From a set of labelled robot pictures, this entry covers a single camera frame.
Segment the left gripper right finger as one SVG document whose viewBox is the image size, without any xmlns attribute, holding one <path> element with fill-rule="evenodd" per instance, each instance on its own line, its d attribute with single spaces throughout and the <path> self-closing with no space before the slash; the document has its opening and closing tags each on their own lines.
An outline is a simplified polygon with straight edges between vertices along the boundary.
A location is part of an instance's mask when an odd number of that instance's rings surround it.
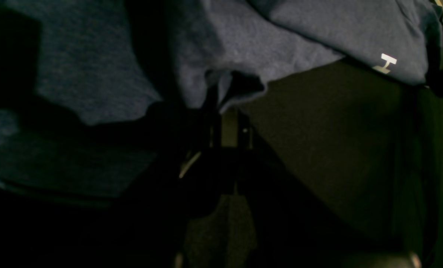
<svg viewBox="0 0 443 268">
<path fill-rule="evenodd" d="M 246 114 L 237 121 L 245 171 L 239 188 L 258 240 L 250 268 L 422 267 L 414 252 L 374 242 L 335 215 L 286 169 Z"/>
</svg>

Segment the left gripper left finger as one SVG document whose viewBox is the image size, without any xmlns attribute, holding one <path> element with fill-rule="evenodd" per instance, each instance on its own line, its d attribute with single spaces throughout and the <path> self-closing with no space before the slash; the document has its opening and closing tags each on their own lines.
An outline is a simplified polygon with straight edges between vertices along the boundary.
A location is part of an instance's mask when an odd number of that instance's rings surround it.
<svg viewBox="0 0 443 268">
<path fill-rule="evenodd" d="M 197 111 L 143 86 L 0 89 L 0 268 L 168 268 Z"/>
</svg>

